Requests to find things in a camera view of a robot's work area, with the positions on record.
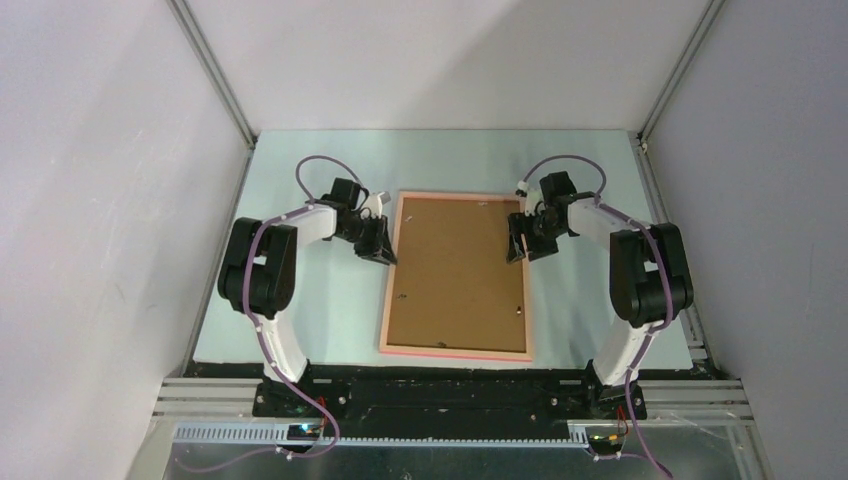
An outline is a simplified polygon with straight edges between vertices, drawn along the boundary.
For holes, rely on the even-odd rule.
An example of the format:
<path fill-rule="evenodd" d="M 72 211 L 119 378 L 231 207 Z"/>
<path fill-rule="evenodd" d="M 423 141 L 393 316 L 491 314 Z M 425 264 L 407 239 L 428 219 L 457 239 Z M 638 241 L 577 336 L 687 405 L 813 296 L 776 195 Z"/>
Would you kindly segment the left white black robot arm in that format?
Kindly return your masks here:
<path fill-rule="evenodd" d="M 351 243 L 363 260 L 395 265 L 383 212 L 389 202 L 387 192 L 371 193 L 354 180 L 337 178 L 329 193 L 291 212 L 234 222 L 217 291 L 250 319 L 264 356 L 264 375 L 283 383 L 277 402 L 292 416 L 308 414 L 316 403 L 315 388 L 300 379 L 308 359 L 286 313 L 295 293 L 298 252 L 338 238 Z"/>

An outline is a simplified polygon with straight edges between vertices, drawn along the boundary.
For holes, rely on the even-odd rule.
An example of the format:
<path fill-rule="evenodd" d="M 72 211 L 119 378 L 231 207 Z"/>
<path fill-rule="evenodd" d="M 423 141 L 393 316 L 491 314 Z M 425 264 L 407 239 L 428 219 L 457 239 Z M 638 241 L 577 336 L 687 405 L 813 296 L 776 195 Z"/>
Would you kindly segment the left aluminium corner post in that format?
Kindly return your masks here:
<path fill-rule="evenodd" d="M 211 87 L 215 91 L 243 143 L 249 150 L 254 150 L 258 135 L 250 125 L 236 92 L 229 82 L 190 2 L 186 0 L 167 0 L 166 4 L 171 9 L 177 24 L 186 37 L 190 48 L 198 59 Z"/>

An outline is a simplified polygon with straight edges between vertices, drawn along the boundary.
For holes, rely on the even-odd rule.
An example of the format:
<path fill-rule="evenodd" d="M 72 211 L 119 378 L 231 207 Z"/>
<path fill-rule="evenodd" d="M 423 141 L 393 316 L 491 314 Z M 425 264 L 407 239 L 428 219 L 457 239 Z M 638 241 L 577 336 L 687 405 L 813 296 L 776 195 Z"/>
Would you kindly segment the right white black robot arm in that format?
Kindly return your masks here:
<path fill-rule="evenodd" d="M 507 263 L 535 261 L 558 252 L 562 236 L 585 237 L 609 255 L 609 297 L 616 318 L 587 366 L 581 392 L 585 411 L 606 418 L 632 393 L 654 338 L 694 301 L 680 229 L 648 225 L 580 192 L 566 172 L 545 176 L 537 189 L 518 182 L 522 210 L 507 218 Z"/>

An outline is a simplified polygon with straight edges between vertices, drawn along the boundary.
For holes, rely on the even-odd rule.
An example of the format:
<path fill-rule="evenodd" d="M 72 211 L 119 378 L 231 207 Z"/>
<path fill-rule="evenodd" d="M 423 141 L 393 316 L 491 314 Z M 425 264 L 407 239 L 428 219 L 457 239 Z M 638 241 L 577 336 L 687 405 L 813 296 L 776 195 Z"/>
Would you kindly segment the aluminium corner post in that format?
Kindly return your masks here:
<path fill-rule="evenodd" d="M 258 135 L 250 125 L 236 92 L 229 82 L 190 2 L 186 0 L 167 0 L 166 4 L 171 9 L 177 24 L 186 37 L 190 48 L 198 59 L 211 87 L 215 91 L 243 143 L 249 150 L 254 150 Z"/>
<path fill-rule="evenodd" d="M 674 95 L 694 63 L 696 56 L 706 41 L 713 25 L 718 20 L 724 6 L 725 0 L 709 0 L 700 14 L 692 32 L 688 36 L 683 49 L 674 62 L 671 72 L 663 83 L 659 94 L 655 98 L 646 119 L 637 132 L 636 138 L 640 143 L 646 143 L 656 129 L 662 115 L 671 103 Z"/>

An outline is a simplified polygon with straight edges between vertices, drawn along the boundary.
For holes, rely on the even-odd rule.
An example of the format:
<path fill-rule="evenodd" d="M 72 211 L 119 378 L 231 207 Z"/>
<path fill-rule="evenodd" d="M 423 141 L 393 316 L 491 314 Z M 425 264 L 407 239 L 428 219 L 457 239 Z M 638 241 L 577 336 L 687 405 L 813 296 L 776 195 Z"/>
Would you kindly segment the right aluminium corner post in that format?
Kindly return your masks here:
<path fill-rule="evenodd" d="M 709 0 L 700 14 L 692 32 L 688 36 L 683 49 L 674 62 L 671 72 L 663 83 L 659 94 L 655 98 L 646 119 L 637 132 L 636 138 L 640 143 L 646 143 L 656 129 L 662 115 L 671 103 L 674 95 L 694 63 L 696 56 L 706 41 L 713 25 L 718 20 L 724 6 L 725 0 Z"/>

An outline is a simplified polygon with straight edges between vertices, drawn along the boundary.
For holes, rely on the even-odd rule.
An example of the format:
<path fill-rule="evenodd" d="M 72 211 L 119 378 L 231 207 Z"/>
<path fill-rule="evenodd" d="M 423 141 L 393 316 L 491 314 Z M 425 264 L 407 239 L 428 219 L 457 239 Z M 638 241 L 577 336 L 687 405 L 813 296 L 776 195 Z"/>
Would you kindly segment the aluminium front rail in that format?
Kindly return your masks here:
<path fill-rule="evenodd" d="M 256 379 L 181 378 L 164 381 L 153 417 L 175 424 L 182 442 L 309 447 L 333 441 L 330 423 L 308 413 L 257 417 L 263 405 Z M 749 427 L 753 413 L 734 380 L 646 380 L 638 404 L 642 430 L 660 427 Z M 358 408 L 356 396 L 341 402 L 339 446 L 554 447 L 580 448 L 593 434 L 610 431 L 615 418 L 565 413 L 551 398 L 522 406 L 472 409 L 458 406 Z"/>

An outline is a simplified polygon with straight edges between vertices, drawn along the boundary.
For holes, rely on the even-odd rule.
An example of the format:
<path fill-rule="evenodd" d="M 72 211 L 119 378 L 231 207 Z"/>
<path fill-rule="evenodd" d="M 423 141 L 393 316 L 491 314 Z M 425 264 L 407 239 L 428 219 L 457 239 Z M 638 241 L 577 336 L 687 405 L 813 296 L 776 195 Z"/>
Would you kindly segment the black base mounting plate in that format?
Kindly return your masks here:
<path fill-rule="evenodd" d="M 522 406 L 536 398 L 549 397 L 561 404 L 565 413 L 585 414 L 591 419 L 627 419 L 634 413 L 644 415 L 638 402 L 646 380 L 707 381 L 716 374 L 704 365 L 690 370 L 643 370 L 632 393 L 601 397 L 589 385 L 587 369 L 482 370 L 424 367 L 341 367 L 317 366 L 293 388 L 258 376 L 254 365 L 244 367 L 249 379 L 258 380 L 257 393 L 263 405 L 254 408 L 257 417 L 274 413 L 310 413 L 331 424 L 333 439 L 340 438 L 337 417 L 346 409 L 341 402 L 356 396 L 355 406 L 379 407 Z M 235 379 L 238 368 L 203 364 L 197 367 L 197 379 Z"/>

